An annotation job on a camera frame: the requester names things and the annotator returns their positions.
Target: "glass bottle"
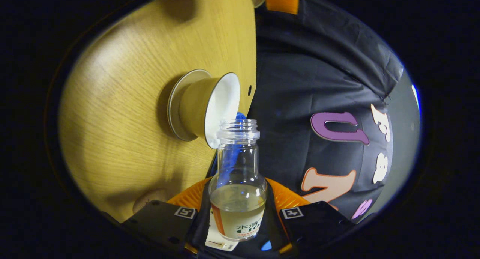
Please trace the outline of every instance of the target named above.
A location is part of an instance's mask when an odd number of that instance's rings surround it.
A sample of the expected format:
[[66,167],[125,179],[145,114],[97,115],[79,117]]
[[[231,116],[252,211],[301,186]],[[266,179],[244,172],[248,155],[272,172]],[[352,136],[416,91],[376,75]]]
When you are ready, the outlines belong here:
[[230,241],[254,238],[260,228],[267,183],[258,173],[257,121],[223,121],[217,133],[218,171],[209,185],[211,209],[221,235]]

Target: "bottle mouth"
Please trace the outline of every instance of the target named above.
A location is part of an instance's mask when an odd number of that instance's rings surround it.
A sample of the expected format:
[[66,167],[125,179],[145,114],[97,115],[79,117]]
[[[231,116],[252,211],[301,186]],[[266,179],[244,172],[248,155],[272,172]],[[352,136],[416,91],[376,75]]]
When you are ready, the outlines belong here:
[[232,119],[222,120],[220,130],[217,133],[218,139],[248,140],[260,138],[257,131],[257,120],[255,119]]

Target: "wooden surface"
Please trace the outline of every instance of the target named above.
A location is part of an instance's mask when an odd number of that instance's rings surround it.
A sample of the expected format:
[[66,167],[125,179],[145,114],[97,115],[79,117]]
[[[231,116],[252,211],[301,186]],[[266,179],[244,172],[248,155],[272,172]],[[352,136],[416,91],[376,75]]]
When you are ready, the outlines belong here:
[[84,194],[119,222],[145,192],[174,196],[206,176],[215,151],[203,139],[176,139],[166,116],[173,85],[192,69],[237,73],[247,114],[256,78],[251,0],[149,2],[92,42],[67,79],[63,155]]

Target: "black background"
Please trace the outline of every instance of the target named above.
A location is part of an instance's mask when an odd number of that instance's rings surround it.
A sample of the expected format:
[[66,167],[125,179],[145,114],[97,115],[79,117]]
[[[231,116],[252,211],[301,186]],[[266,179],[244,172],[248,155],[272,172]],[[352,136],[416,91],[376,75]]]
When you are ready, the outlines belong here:
[[[76,206],[43,144],[46,94],[62,57],[81,32],[128,1],[2,0],[5,257],[163,257]],[[312,257],[478,256],[479,0],[329,1],[397,52],[420,92],[424,134],[414,175],[392,206]]]

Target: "wooden board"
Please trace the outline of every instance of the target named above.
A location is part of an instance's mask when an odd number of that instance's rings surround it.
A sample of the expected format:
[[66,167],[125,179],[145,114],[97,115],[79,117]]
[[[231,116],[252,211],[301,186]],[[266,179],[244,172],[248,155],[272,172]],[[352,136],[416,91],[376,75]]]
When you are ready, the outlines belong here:
[[62,152],[79,189],[123,222],[145,192],[174,196],[202,180],[215,151],[173,136],[170,91],[192,69],[235,72],[247,114],[256,51],[251,0],[154,0],[102,33],[75,64],[60,104]]

